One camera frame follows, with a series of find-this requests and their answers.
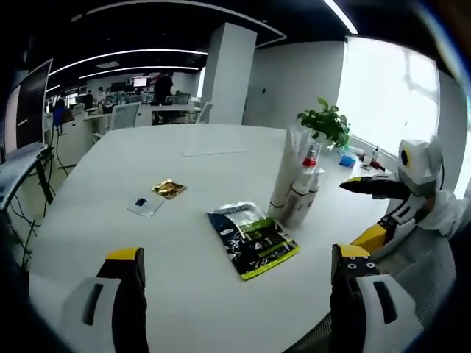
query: candy wrapper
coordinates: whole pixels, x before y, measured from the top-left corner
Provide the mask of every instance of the candy wrapper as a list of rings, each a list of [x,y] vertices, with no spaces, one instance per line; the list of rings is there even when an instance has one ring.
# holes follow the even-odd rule
[[[185,190],[186,186],[177,184],[172,179],[164,180],[152,188],[152,191],[165,197],[167,200],[172,200],[175,196],[180,195]]]
[[[226,204],[207,212],[242,279],[251,279],[296,254],[300,248],[252,202]]]

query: table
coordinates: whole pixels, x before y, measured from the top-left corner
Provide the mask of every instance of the table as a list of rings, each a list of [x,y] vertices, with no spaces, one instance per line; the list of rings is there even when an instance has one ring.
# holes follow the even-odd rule
[[[111,113],[109,114],[87,114],[85,115],[82,120],[93,120],[93,119],[101,119],[101,118],[109,118]]]
[[[38,173],[38,179],[48,204],[53,197],[49,190],[49,183],[44,174],[42,159],[50,156],[51,150],[43,143],[32,143],[21,147],[7,155],[4,164],[0,165],[0,210],[9,206],[13,196],[33,169]]]
[[[187,141],[243,146],[247,153],[184,157]],[[59,189],[31,262],[30,295],[57,327],[60,305],[106,254],[145,251],[147,340],[151,352],[282,352],[329,311],[331,246],[349,243],[386,211],[387,200],[339,183],[375,174],[321,156],[326,170],[308,217],[288,232],[300,252],[243,282],[205,211],[251,200],[266,209],[285,131],[255,126],[166,125],[108,132]],[[135,197],[172,178],[188,187],[152,218],[126,210]]]
[[[199,112],[201,109],[192,104],[173,104],[151,106],[152,112]]]

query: green plant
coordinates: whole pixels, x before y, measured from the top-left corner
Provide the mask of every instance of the green plant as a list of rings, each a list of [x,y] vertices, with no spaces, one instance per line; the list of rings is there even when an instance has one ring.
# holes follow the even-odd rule
[[[350,124],[345,115],[339,115],[339,108],[335,105],[329,106],[325,99],[319,97],[317,101],[322,105],[323,110],[305,110],[297,115],[297,120],[301,119],[301,125],[311,128],[313,138],[319,136],[319,132],[324,132],[327,139],[335,143],[337,147],[348,144],[350,136]]]

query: bottle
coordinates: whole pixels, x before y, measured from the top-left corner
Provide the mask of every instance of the bottle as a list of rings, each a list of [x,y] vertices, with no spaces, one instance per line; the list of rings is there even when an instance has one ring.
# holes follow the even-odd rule
[[[373,151],[373,153],[371,153],[371,159],[373,162],[377,162],[378,161],[378,158],[380,156],[380,149],[379,149],[379,146],[376,146],[375,150]]]
[[[323,169],[314,169],[313,180],[311,187],[309,188],[309,193],[304,196],[304,199],[302,200],[302,207],[299,211],[297,211],[296,217],[292,220],[293,224],[301,224],[302,221],[304,221],[304,218],[306,218],[314,202],[314,199],[316,198],[317,191],[319,191],[319,178],[322,173],[324,173]]]
[[[285,207],[281,215],[281,222],[287,227],[296,227],[304,220],[307,211],[302,216],[300,211],[307,207],[310,199],[310,190],[314,181],[314,172],[316,166],[316,148],[314,143],[309,144],[308,154],[302,162],[302,172],[294,180],[291,186]]]

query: computer screen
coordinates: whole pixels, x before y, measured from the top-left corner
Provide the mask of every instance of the computer screen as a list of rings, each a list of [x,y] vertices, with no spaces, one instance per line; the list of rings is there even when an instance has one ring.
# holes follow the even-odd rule
[[[31,71],[8,97],[4,118],[5,154],[43,140],[43,111],[52,60]]]
[[[134,77],[134,87],[146,87],[147,77]]]
[[[121,92],[126,90],[126,82],[116,82],[111,84],[111,92]]]

